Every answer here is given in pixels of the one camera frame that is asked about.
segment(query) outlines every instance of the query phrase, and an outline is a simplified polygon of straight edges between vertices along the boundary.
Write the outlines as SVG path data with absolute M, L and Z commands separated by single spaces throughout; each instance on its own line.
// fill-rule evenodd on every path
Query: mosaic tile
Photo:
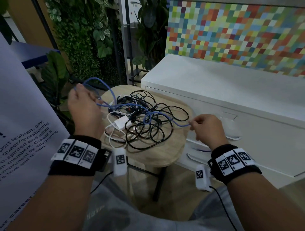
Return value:
M 305 9 L 172 0 L 166 54 L 305 77 Z

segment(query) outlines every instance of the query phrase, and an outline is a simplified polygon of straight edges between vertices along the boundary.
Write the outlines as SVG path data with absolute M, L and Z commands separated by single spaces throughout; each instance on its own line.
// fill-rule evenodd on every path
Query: black wristband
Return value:
M 66 161 L 54 160 L 51 164 L 48 175 L 70 175 L 70 176 L 94 176 L 95 172 L 101 170 L 106 163 L 106 150 L 101 149 L 102 142 L 96 138 L 89 136 L 70 136 L 69 139 L 75 139 L 89 144 L 99 151 L 92 163 L 90 169 L 72 164 Z
M 222 173 L 222 170 L 220 169 L 220 167 L 216 161 L 216 158 L 220 157 L 224 153 L 227 153 L 235 148 L 238 148 L 238 147 L 231 145 L 231 144 L 225 144 L 225 145 L 219 146 L 218 148 L 213 150 L 213 152 L 211 154 L 212 159 L 208 161 L 209 166 L 211 168 L 210 173 L 217 180 L 223 182 L 225 185 L 227 185 L 234 178 L 244 175 L 249 172 L 257 172 L 259 174 L 262 174 L 261 170 L 256 165 L 245 165 L 243 168 L 234 170 L 229 175 L 224 176 Z

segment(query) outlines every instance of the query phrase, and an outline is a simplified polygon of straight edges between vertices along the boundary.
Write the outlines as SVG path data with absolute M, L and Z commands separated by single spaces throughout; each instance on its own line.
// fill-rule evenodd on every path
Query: white board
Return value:
M 45 180 L 51 157 L 69 136 L 0 33 L 0 230 Z

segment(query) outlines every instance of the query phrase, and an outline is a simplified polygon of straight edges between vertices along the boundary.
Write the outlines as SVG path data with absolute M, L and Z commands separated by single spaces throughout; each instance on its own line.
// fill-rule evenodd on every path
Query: wristband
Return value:
M 222 145 L 212 152 L 211 157 L 208 161 L 210 173 L 225 185 L 234 178 L 249 172 L 262 174 L 250 155 L 237 146 Z
M 101 149 L 101 144 L 92 137 L 70 136 L 52 157 L 49 175 L 94 176 L 111 155 L 109 150 Z

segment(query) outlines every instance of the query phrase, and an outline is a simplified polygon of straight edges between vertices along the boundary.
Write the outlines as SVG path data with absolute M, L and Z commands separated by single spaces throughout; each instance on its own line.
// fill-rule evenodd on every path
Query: gray pants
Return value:
M 217 189 L 238 231 L 244 230 L 225 186 Z M 92 194 L 83 230 L 100 231 L 210 231 L 234 230 L 216 192 L 210 193 L 194 210 L 189 221 L 177 222 L 140 213 L 127 196 L 106 178 Z

